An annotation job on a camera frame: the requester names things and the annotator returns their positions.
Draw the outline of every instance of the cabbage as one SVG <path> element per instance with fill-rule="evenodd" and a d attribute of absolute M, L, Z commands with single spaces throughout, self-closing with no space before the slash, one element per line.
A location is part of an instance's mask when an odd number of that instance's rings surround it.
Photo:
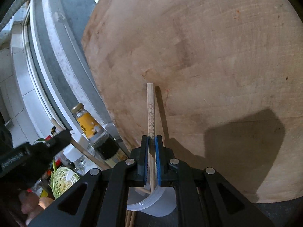
<path fill-rule="evenodd" d="M 50 186 L 55 199 L 62 195 L 66 190 L 72 187 L 80 177 L 67 167 L 60 167 L 55 173 L 52 173 Z"/>

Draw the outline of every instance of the white tile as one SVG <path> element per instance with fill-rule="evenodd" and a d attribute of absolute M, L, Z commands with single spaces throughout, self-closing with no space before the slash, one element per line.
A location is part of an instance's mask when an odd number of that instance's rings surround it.
<path fill-rule="evenodd" d="M 17 87 L 14 75 L 6 79 L 4 83 L 6 84 L 7 95 L 13 109 L 13 117 L 15 117 L 18 113 L 24 110 L 20 90 Z"/>
<path fill-rule="evenodd" d="M 9 129 L 13 138 L 13 146 L 18 147 L 22 143 L 28 142 L 16 118 L 12 119 L 13 126 Z"/>
<path fill-rule="evenodd" d="M 39 136 L 33 126 L 33 123 L 31 122 L 26 110 L 23 110 L 21 113 L 19 113 L 17 116 L 17 121 L 26 136 L 27 140 L 30 142 L 30 144 L 33 144 L 34 141 L 39 139 Z"/>
<path fill-rule="evenodd" d="M 5 123 L 10 120 L 9 113 L 6 109 L 1 91 L 0 91 L 0 113 L 2 114 L 2 117 L 3 117 Z"/>
<path fill-rule="evenodd" d="M 9 48 L 0 50 L 0 82 L 13 75 L 12 57 Z"/>
<path fill-rule="evenodd" d="M 11 103 L 9 101 L 9 96 L 7 95 L 5 81 L 3 81 L 3 82 L 0 83 L 0 90 L 1 90 L 1 93 L 2 93 L 3 101 L 4 101 L 5 107 L 7 109 L 7 112 L 9 113 L 9 116 L 12 119 L 12 118 L 15 117 L 15 115 L 14 115 L 14 112 L 13 112 L 12 105 L 11 105 Z"/>
<path fill-rule="evenodd" d="M 13 20 L 11 19 L 6 26 L 0 31 L 0 45 L 6 44 L 9 42 L 11 37 L 11 30 L 13 26 Z"/>
<path fill-rule="evenodd" d="M 33 90 L 34 86 L 28 73 L 27 63 L 23 50 L 13 55 L 13 62 L 16 73 L 15 76 L 21 95 L 25 95 L 26 93 Z"/>
<path fill-rule="evenodd" d="M 26 3 L 19 8 L 19 10 L 14 15 L 14 23 L 19 23 L 19 24 L 22 23 L 26 15 L 26 8 L 27 8 Z"/>
<path fill-rule="evenodd" d="M 11 54 L 15 54 L 23 50 L 22 46 L 22 29 L 21 25 L 13 25 L 11 38 Z"/>
<path fill-rule="evenodd" d="M 38 135 L 42 138 L 50 134 L 53 127 L 48 115 L 46 114 L 35 90 L 32 90 L 23 96 L 24 105 L 28 112 Z"/>

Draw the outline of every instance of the plastic cup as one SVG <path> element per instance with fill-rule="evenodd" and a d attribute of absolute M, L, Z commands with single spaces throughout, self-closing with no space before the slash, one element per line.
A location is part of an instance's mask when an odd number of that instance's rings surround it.
<path fill-rule="evenodd" d="M 176 193 L 173 187 L 157 186 L 152 194 L 144 194 L 136 188 L 129 188 L 127 209 L 163 217 L 170 214 L 177 206 Z"/>

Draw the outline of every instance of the wall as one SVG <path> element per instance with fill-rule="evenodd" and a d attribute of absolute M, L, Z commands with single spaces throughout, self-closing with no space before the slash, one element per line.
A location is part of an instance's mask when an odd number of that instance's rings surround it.
<path fill-rule="evenodd" d="M 4 118 L 6 120 L 10 119 L 12 122 L 9 131 L 13 137 L 14 147 L 24 142 L 32 144 L 39 137 L 24 109 L 23 101 L 16 84 L 11 49 L 9 47 L 0 50 L 0 90 L 2 93 L 0 105 L 4 103 L 7 110 Z"/>
<path fill-rule="evenodd" d="M 29 73 L 27 60 L 35 58 L 35 55 L 29 56 L 26 60 L 26 52 L 23 50 L 21 25 L 14 25 L 11 39 L 11 55 L 13 57 L 13 70 L 16 77 L 17 87 L 20 92 L 31 124 L 39 137 L 44 138 L 50 134 L 53 127 L 50 119 L 38 97 Z"/>

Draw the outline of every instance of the wooden chopstick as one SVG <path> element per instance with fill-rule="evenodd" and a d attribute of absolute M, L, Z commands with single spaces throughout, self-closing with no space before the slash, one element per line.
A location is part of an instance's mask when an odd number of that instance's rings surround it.
<path fill-rule="evenodd" d="M 64 129 L 59 125 L 59 123 L 51 117 L 51 123 L 56 127 L 58 131 L 63 131 Z M 78 149 L 82 154 L 84 154 L 87 158 L 89 158 L 93 163 L 98 165 L 102 170 L 106 170 L 111 168 L 108 164 L 103 161 L 98 160 L 94 156 L 92 156 L 88 151 L 86 151 L 78 142 L 76 142 L 73 138 L 71 139 L 71 144 L 74 145 L 76 149 Z"/>
<path fill-rule="evenodd" d="M 131 221 L 131 212 L 129 210 L 126 210 L 126 215 L 125 215 L 125 227 L 129 227 L 129 223 Z"/>
<path fill-rule="evenodd" d="M 150 176 L 151 193 L 155 189 L 155 97 L 154 84 L 147 84 L 147 116 L 148 116 L 148 167 Z"/>
<path fill-rule="evenodd" d="M 137 211 L 132 211 L 131 212 L 131 221 L 129 223 L 129 227 L 133 227 L 134 226 L 134 220 L 136 218 L 136 214 L 137 214 Z"/>

